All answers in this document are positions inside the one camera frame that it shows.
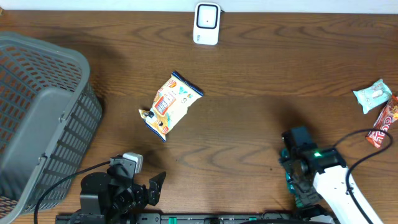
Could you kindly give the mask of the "red orange snack bar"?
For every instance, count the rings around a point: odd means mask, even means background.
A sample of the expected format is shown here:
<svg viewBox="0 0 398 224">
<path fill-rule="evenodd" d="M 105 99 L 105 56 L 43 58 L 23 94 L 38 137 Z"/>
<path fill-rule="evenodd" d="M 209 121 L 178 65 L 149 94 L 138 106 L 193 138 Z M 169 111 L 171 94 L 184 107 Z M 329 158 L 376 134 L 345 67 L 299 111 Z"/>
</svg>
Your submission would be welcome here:
<svg viewBox="0 0 398 224">
<path fill-rule="evenodd" d="M 387 102 L 386 106 L 382 109 L 378 116 L 373 128 L 376 131 L 370 131 L 366 136 L 366 139 L 376 148 L 380 148 L 381 144 L 386 136 L 385 133 L 390 128 L 390 125 L 397 120 L 397 97 L 391 96 L 391 99 Z"/>
</svg>

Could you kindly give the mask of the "teal mouthwash bottle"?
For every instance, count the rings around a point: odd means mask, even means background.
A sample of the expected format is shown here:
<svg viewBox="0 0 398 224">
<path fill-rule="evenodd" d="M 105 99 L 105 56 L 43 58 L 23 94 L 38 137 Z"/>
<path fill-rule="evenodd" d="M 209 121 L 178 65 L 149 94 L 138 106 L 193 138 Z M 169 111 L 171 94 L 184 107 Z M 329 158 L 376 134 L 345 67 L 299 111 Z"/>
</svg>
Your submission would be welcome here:
<svg viewBox="0 0 398 224">
<path fill-rule="evenodd" d="M 306 203 L 304 203 L 303 200 L 305 200 L 305 194 L 308 192 L 308 190 L 303 184 L 299 183 L 298 178 L 294 177 L 294 162 L 290 158 L 289 151 L 286 147 L 283 148 L 282 152 L 280 153 L 279 163 L 285 169 L 287 188 L 288 191 L 294 195 L 296 206 L 298 208 L 304 207 Z"/>
</svg>

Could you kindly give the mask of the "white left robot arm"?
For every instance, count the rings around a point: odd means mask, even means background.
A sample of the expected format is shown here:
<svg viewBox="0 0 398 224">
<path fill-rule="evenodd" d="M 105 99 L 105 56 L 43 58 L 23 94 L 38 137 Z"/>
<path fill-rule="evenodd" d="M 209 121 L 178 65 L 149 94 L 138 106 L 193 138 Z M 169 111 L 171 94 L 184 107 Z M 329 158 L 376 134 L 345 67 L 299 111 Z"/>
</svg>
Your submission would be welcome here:
<svg viewBox="0 0 398 224">
<path fill-rule="evenodd" d="M 81 181 L 78 218 L 81 223 L 136 223 L 130 210 L 155 206 L 160 200 L 167 176 L 161 172 L 149 180 L 149 186 L 134 182 L 142 169 L 143 157 L 126 153 L 112 157 L 106 172 L 94 172 Z"/>
</svg>

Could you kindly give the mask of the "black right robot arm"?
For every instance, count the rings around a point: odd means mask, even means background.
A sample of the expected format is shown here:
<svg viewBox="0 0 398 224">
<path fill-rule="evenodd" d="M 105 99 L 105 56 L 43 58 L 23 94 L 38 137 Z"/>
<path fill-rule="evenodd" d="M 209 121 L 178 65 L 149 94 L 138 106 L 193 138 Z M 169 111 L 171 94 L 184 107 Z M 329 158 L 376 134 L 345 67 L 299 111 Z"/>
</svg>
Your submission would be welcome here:
<svg viewBox="0 0 398 224">
<path fill-rule="evenodd" d="M 282 133 L 282 141 L 279 163 L 298 206 L 310 208 L 324 200 L 335 223 L 382 223 L 336 146 L 318 147 L 304 126 Z"/>
</svg>

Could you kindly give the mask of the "yellow snack bag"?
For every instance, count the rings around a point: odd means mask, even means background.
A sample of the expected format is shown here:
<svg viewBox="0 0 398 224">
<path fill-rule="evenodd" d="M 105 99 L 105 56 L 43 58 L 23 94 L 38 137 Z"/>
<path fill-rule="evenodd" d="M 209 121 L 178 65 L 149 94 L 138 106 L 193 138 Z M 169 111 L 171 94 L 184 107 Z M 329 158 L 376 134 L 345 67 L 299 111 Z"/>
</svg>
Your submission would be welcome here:
<svg viewBox="0 0 398 224">
<path fill-rule="evenodd" d="M 157 91 L 150 110 L 139 110 L 139 114 L 146 126 L 166 142 L 166 135 L 202 96 L 203 91 L 199 87 L 173 71 Z"/>
</svg>

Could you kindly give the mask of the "light teal wipes packet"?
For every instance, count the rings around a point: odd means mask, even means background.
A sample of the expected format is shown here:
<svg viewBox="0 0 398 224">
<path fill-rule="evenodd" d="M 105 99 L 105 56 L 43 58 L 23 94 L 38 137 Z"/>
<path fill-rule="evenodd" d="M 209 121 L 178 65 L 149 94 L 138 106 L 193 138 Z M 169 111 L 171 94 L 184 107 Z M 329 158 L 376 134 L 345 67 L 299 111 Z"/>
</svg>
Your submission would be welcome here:
<svg viewBox="0 0 398 224">
<path fill-rule="evenodd" d="M 390 88 L 384 83 L 383 79 L 379 79 L 370 87 L 353 91 L 353 93 L 358 103 L 362 106 L 364 114 L 387 102 L 392 96 Z"/>
</svg>

